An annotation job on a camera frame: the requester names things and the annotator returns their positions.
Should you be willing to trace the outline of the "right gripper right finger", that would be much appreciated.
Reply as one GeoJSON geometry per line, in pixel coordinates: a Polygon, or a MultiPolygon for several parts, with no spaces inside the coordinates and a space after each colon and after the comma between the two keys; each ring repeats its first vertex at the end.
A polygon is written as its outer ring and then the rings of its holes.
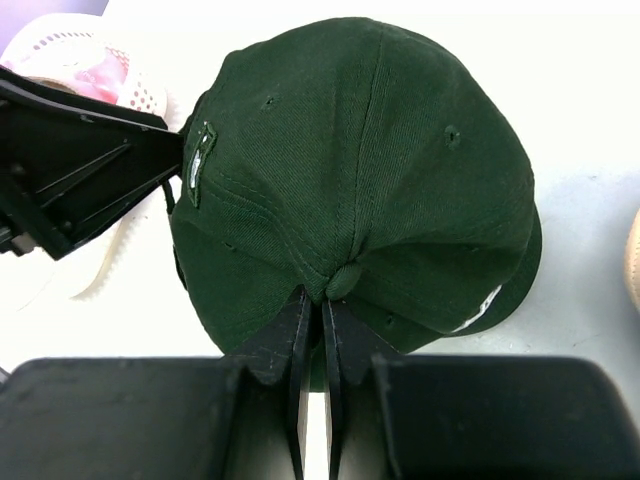
{"type": "Polygon", "coordinates": [[[333,479],[635,479],[639,435],[595,364],[402,355],[322,307],[333,479]]]}

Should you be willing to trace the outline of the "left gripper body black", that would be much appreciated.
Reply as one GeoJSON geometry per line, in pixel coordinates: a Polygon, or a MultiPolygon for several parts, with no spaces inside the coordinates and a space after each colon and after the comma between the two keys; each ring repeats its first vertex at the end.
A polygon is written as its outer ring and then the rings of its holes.
{"type": "Polygon", "coordinates": [[[17,257],[32,253],[38,246],[26,232],[18,215],[18,208],[12,203],[10,195],[1,192],[1,253],[13,253],[17,257]]]}

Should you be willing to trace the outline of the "white plastic basket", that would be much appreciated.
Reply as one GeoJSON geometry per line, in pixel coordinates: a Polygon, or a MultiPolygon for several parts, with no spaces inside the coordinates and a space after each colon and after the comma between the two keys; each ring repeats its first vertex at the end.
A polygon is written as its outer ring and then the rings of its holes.
{"type": "Polygon", "coordinates": [[[181,169],[169,99],[114,25],[42,15],[1,56],[1,310],[97,295],[181,169]]]}

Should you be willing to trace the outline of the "dark green cap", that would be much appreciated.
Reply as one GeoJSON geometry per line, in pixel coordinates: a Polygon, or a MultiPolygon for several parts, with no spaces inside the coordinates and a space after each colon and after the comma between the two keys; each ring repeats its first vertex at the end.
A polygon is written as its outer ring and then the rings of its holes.
{"type": "Polygon", "coordinates": [[[407,354],[524,301],[542,250],[530,160],[438,43],[318,21],[231,52],[181,131],[176,268],[230,352],[303,288],[407,354]]]}

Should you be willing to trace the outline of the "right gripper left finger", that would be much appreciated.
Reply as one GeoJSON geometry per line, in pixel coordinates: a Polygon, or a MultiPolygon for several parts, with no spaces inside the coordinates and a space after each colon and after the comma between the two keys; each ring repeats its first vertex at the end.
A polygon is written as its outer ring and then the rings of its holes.
{"type": "Polygon", "coordinates": [[[5,479],[300,479],[312,304],[221,358],[52,358],[1,386],[5,479]]]}

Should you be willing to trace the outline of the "beige bucket hat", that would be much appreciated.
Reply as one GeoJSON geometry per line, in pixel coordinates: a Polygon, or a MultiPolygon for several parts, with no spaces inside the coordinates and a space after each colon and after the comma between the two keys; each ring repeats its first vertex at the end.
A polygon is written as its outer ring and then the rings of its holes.
{"type": "Polygon", "coordinates": [[[629,299],[636,308],[640,309],[640,211],[636,215],[631,224],[629,234],[625,244],[623,277],[629,299]]]}

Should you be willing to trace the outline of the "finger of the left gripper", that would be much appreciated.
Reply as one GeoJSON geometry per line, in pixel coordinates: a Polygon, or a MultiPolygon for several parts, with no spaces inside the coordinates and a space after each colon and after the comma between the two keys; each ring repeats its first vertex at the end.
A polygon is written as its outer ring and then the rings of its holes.
{"type": "Polygon", "coordinates": [[[1,192],[54,260],[180,174],[182,150],[158,116],[1,71],[1,192]]]}

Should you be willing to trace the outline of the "pink cap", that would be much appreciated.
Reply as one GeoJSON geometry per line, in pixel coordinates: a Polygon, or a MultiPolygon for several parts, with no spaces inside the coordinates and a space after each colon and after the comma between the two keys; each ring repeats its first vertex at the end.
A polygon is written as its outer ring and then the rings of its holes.
{"type": "Polygon", "coordinates": [[[46,86],[109,104],[119,100],[129,56],[104,46],[59,45],[23,65],[23,75],[46,86]]]}

